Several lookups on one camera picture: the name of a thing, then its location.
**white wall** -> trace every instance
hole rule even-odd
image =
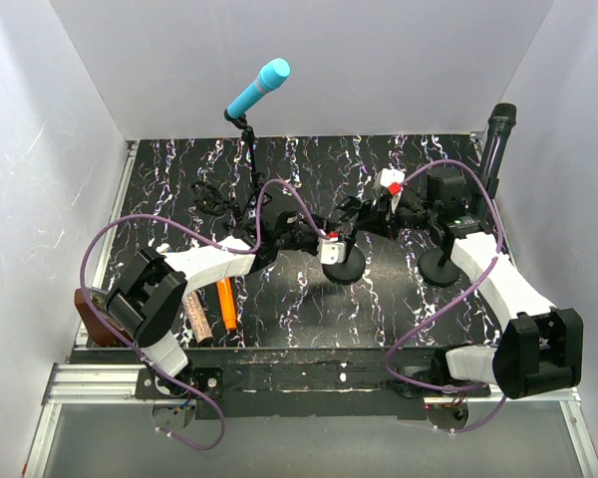
[[[556,0],[503,99],[518,126],[502,214],[523,274],[585,321],[581,395],[598,452],[598,0]]]
[[[0,477],[19,476],[78,327],[81,255],[126,144],[47,0],[0,0]]]
[[[480,130],[553,0],[52,0],[126,138]]]

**orange pen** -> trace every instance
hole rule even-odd
[[[219,305],[221,306],[221,316],[226,330],[233,332],[237,330],[237,313],[235,311],[235,301],[232,298],[232,287],[230,279],[223,279],[217,282],[217,294],[219,295]]]

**floor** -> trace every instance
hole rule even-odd
[[[122,215],[158,214],[213,239],[222,239],[227,235],[225,219],[198,214],[190,185],[201,178],[224,194],[242,197],[249,178],[244,149],[237,139],[142,140]],[[311,210],[323,216],[328,216],[334,204],[347,195],[371,197],[374,177],[383,167],[412,172],[441,158],[459,159],[470,166],[478,163],[467,134],[264,137],[258,140],[256,156],[260,171],[267,177],[290,182]],[[288,199],[289,208],[293,208]],[[358,244],[367,258],[366,275],[350,287],[331,284],[318,261],[301,252],[282,253],[265,270],[236,278],[233,291],[238,333],[226,333],[216,288],[206,287],[201,297],[212,324],[214,345],[389,346],[467,287],[465,278],[447,289],[423,282],[416,263],[433,246],[426,233],[404,231],[396,241],[364,236]],[[176,251],[195,245],[194,240],[171,233],[162,225],[119,227],[105,288],[110,287],[136,250],[164,242]],[[175,328],[183,346],[195,346],[183,314]],[[421,332],[412,345],[491,343],[498,335],[497,323],[486,305],[479,297],[472,297],[457,307],[452,317]]]
[[[394,417],[233,418],[203,453],[155,433],[150,415],[150,405],[63,405],[44,476],[583,476],[558,402],[509,403],[486,431],[455,437]],[[184,435],[208,443],[217,428],[196,421]]]

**metal frame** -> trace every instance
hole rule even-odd
[[[38,478],[44,474],[61,411],[60,403],[48,403],[42,407],[38,428],[29,451],[29,459],[22,473],[24,478]]]
[[[124,205],[124,198],[126,197],[127,190],[129,189],[129,182],[131,182],[131,173],[133,172],[133,166],[136,163],[139,145],[140,144],[137,141],[129,142],[129,152],[127,154],[127,161],[125,162],[124,169],[122,170],[122,177],[120,178],[118,192],[116,193],[116,198],[113,202],[113,208],[111,209],[109,222],[115,221],[116,219],[120,218],[122,206]],[[93,287],[102,287],[102,282],[104,281],[104,276],[107,272],[107,262],[109,261],[111,248],[113,247],[113,240],[116,237],[117,230],[117,227],[109,229],[104,236],[102,251],[100,252],[100,257],[98,258],[98,266],[96,267],[96,272],[93,276]],[[76,335],[75,347],[85,348],[87,346],[88,340],[89,333],[87,332],[87,328],[84,327],[83,322],[80,322],[78,334]]]
[[[560,408],[565,417],[583,476],[585,478],[598,477],[598,456],[580,410],[580,401],[561,401]]]
[[[471,140],[476,154],[480,158],[479,138],[477,134],[473,133]],[[138,143],[131,143],[110,220],[120,217],[137,151]],[[501,233],[505,241],[507,241],[505,231],[503,230]],[[105,236],[102,252],[98,260],[93,281],[93,285],[96,287],[100,287],[104,280],[114,238],[115,229],[112,229]],[[87,338],[86,329],[81,325],[76,339],[77,352],[86,352],[85,345]],[[123,355],[113,354],[113,357],[120,359]],[[56,365],[52,371],[45,393],[42,414],[24,472],[25,478],[43,476],[63,404],[172,404],[180,401],[174,399],[136,399],[135,393],[138,376],[142,370],[144,370],[144,367],[136,363]],[[467,401],[499,402],[502,397],[500,389],[492,386],[490,391],[490,396],[473,396]],[[435,404],[446,402],[447,399],[439,396],[428,396],[423,398],[423,401],[425,404]],[[583,475],[585,477],[598,477],[598,459],[580,411],[580,396],[576,388],[530,396],[517,401],[559,402]]]

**red marking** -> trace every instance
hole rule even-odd
[[[393,182],[392,184],[390,184],[388,186],[388,190],[390,191],[390,194],[392,194],[393,196],[395,194],[400,193],[401,189],[402,189],[401,184],[399,184],[398,182]]]

